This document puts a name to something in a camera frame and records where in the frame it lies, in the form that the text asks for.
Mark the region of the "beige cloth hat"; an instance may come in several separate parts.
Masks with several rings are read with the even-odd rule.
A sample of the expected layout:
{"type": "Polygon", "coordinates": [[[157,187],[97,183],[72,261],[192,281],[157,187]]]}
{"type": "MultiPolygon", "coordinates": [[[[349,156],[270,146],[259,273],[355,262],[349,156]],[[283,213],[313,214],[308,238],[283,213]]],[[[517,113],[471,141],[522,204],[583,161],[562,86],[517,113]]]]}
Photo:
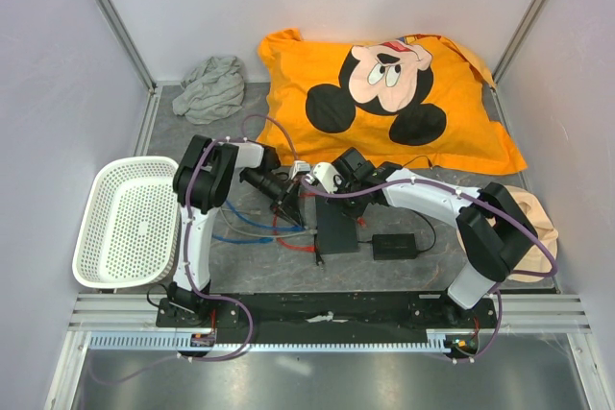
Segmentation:
{"type": "Polygon", "coordinates": [[[491,182],[454,198],[457,237],[467,256],[461,275],[486,286],[537,281],[556,272],[557,232],[527,191],[491,182]]]}

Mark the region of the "white perforated plastic basket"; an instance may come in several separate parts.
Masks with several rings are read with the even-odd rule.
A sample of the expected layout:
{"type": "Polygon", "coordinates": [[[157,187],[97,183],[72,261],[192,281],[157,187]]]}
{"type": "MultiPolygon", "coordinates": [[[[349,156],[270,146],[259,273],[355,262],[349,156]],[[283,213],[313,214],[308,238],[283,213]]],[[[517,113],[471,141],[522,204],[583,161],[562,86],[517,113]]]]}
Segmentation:
{"type": "Polygon", "coordinates": [[[126,157],[103,167],[88,195],[72,273],[84,287],[115,290],[163,280],[180,227],[169,157],[126,157]]]}

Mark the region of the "grey crumpled cloth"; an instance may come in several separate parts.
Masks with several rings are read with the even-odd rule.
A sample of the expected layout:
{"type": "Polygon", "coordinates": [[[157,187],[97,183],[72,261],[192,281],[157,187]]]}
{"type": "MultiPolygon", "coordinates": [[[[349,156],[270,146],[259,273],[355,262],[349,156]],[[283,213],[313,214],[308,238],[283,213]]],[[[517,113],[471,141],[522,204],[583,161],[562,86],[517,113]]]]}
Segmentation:
{"type": "Polygon", "coordinates": [[[183,93],[172,102],[175,115],[208,125],[242,109],[245,82],[238,57],[210,57],[181,80],[183,93]]]}

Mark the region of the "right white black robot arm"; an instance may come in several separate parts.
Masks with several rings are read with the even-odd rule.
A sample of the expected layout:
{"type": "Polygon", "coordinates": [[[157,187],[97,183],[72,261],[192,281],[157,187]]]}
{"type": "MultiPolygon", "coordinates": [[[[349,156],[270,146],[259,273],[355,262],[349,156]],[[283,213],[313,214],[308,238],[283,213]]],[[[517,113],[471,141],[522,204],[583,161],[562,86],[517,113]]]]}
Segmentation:
{"type": "Polygon", "coordinates": [[[354,148],[332,163],[322,182],[327,192],[344,196],[341,203],[352,214],[380,204],[407,208],[456,229],[467,263],[439,305],[449,326],[470,321],[480,298],[511,275],[537,238],[527,215],[499,183],[460,187],[391,162],[375,167],[354,148]]]}

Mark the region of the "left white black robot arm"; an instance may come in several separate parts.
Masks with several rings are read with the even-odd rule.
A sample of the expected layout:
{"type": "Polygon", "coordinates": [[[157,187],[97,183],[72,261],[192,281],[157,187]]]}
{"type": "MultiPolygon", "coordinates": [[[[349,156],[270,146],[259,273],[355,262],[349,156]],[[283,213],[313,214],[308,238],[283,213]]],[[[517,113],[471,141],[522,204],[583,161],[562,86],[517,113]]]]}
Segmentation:
{"type": "Polygon", "coordinates": [[[226,202],[235,174],[272,200],[271,209],[296,227],[304,222],[299,211],[299,185],[274,174],[281,167],[276,150],[247,139],[190,140],[172,187],[182,221],[181,259],[167,289],[178,305],[178,316],[189,326],[202,326],[210,316],[206,295],[210,286],[209,254],[213,227],[226,202]]]}

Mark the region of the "orange Mickey Mouse pillow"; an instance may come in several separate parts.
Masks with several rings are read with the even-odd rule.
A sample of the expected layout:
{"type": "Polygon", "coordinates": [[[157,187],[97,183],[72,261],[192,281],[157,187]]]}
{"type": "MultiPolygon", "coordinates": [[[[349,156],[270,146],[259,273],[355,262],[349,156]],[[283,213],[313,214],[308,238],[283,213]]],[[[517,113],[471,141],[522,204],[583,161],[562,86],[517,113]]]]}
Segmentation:
{"type": "Polygon", "coordinates": [[[355,148],[370,161],[439,166],[491,176],[527,164],[482,93],[486,63],[438,35],[360,44],[308,41],[296,29],[266,36],[270,77],[259,141],[283,164],[332,161],[355,148]]]}

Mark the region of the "black network switch box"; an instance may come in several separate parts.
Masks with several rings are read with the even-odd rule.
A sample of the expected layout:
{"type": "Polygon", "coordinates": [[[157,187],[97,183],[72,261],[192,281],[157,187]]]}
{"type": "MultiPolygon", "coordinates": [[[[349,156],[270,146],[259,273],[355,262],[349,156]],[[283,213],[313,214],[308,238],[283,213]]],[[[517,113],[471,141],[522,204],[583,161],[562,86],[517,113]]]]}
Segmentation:
{"type": "Polygon", "coordinates": [[[321,254],[356,253],[359,250],[357,223],[342,209],[323,197],[315,198],[316,245],[321,254]]]}

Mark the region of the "black power adapter brick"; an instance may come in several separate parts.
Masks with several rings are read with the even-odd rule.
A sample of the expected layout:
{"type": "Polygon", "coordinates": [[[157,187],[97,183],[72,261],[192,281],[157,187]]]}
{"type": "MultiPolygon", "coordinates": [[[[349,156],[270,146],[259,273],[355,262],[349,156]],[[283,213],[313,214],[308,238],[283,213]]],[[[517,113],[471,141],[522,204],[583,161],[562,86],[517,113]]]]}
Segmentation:
{"type": "Polygon", "coordinates": [[[413,233],[374,234],[371,244],[377,261],[415,259],[419,254],[413,233]]]}

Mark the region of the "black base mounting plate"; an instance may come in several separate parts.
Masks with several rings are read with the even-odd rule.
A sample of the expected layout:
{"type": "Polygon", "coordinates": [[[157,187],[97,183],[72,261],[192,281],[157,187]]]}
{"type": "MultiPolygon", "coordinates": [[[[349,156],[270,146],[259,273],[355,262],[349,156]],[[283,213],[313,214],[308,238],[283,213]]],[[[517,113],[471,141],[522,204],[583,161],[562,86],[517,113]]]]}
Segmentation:
{"type": "Polygon", "coordinates": [[[239,329],[315,324],[392,326],[414,330],[481,329],[497,323],[493,301],[483,299],[468,310],[440,293],[315,292],[211,295],[191,293],[160,301],[156,326],[239,329]]]}

